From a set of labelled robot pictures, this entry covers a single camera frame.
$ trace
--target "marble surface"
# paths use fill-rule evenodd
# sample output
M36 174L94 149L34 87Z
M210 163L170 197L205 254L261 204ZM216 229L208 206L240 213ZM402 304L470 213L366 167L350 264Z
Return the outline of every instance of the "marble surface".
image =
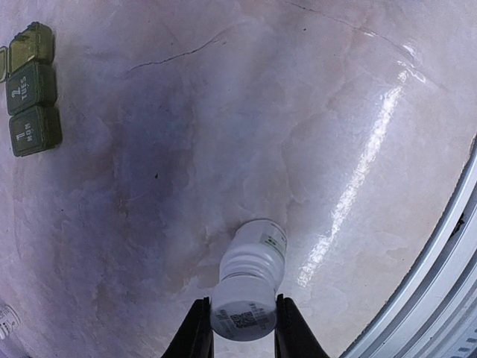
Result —
M242 223L288 231L281 292L337 357L436 225L477 131L477 3L44 0L63 144L11 154L0 299L32 357L160 357ZM216 339L273 356L272 337Z

